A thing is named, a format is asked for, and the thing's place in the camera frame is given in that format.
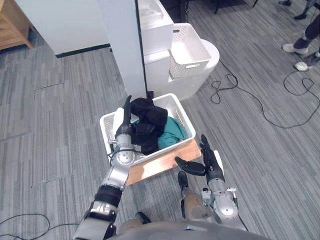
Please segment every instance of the shoe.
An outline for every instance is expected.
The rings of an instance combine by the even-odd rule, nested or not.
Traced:
[[[136,217],[137,219],[139,219],[142,224],[149,224],[149,223],[151,223],[150,218],[149,218],[147,215],[145,215],[143,212],[141,212],[141,211],[138,211],[138,212],[135,214],[135,217]]]
[[[284,5],[284,6],[291,6],[291,0],[286,0],[286,1],[279,1],[279,4]]]
[[[189,187],[188,177],[187,177],[187,174],[184,171],[180,171],[178,173],[178,182],[179,182],[179,186],[181,188],[181,191],[184,188],[188,188]]]
[[[317,62],[320,61],[320,54],[317,54],[316,52],[305,57],[303,61],[297,62],[294,67],[298,71],[307,71],[311,69]]]
[[[294,53],[296,52],[297,54],[306,54],[308,52],[308,48],[294,48],[294,44],[293,43],[288,43],[288,44],[284,44],[282,46],[282,49],[285,52],[288,53]]]
[[[300,14],[300,15],[298,15],[298,16],[295,16],[294,19],[295,19],[295,20],[302,20],[302,19],[305,19],[306,17],[307,17],[306,14]]]

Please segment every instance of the white storage box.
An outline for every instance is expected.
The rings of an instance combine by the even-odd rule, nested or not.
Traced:
[[[219,62],[220,54],[218,49],[206,40],[201,40],[207,51],[210,53],[211,59],[205,68],[191,76],[170,77],[166,84],[160,88],[157,93],[160,95],[173,93],[179,100],[187,99],[193,96],[204,84],[208,76],[215,69]]]
[[[205,68],[211,56],[189,23],[173,25],[170,49],[170,73],[179,78],[194,75]]]
[[[168,50],[143,56],[146,84],[148,91],[154,91],[155,96],[160,96],[159,89],[168,83],[169,59]]]
[[[161,107],[163,109],[167,109],[168,116],[174,118],[185,130],[186,140],[180,141],[174,145],[171,145],[169,147],[166,147],[164,149],[161,149],[149,155],[143,155],[142,153],[140,153],[137,155],[134,165],[141,163],[143,161],[146,161],[148,159],[151,159],[160,154],[166,153],[176,147],[184,145],[188,141],[194,139],[196,136],[196,131],[194,129],[194,126],[191,124],[185,110],[183,109],[178,98],[174,94],[169,93],[163,96],[156,97],[153,99],[153,103],[155,106]],[[115,134],[116,134],[113,131],[114,115],[115,113],[112,112],[100,118],[100,127],[102,131],[102,136],[105,144],[105,149],[108,154],[111,153],[111,148],[108,143],[108,140],[114,140]]]
[[[143,55],[169,50],[174,22],[159,0],[139,0]]]

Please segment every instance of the teal clothing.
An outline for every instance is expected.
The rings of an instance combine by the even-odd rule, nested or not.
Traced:
[[[164,126],[164,133],[158,138],[158,147],[159,149],[164,149],[186,138],[185,130],[174,118],[168,116]]]

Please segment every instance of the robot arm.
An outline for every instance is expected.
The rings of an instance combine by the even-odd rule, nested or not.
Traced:
[[[113,142],[116,147],[110,160],[111,167],[75,231],[74,240],[105,240],[116,233],[113,223],[137,152],[137,146],[131,144],[133,133],[130,127],[130,99],[131,96],[125,101],[123,123],[116,131],[116,141]]]
[[[238,201],[236,188],[227,187],[222,170],[222,163],[218,151],[212,151],[207,138],[202,134],[200,144],[203,154],[203,166],[197,162],[186,162],[176,157],[175,161],[186,173],[196,176],[206,176],[208,189],[205,188],[201,193],[202,202],[205,206],[211,206],[213,216],[217,223],[233,228],[247,231],[238,214]]]

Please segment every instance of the chair leg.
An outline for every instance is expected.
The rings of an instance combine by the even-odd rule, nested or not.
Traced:
[[[255,7],[255,5],[257,4],[258,0],[255,0],[254,4],[253,4],[253,8]]]
[[[220,5],[220,1],[221,1],[221,0],[218,0],[218,2],[217,2],[217,4],[216,4],[216,8],[215,8],[214,14],[217,14],[217,12],[218,12],[218,8],[219,8],[219,5]]]

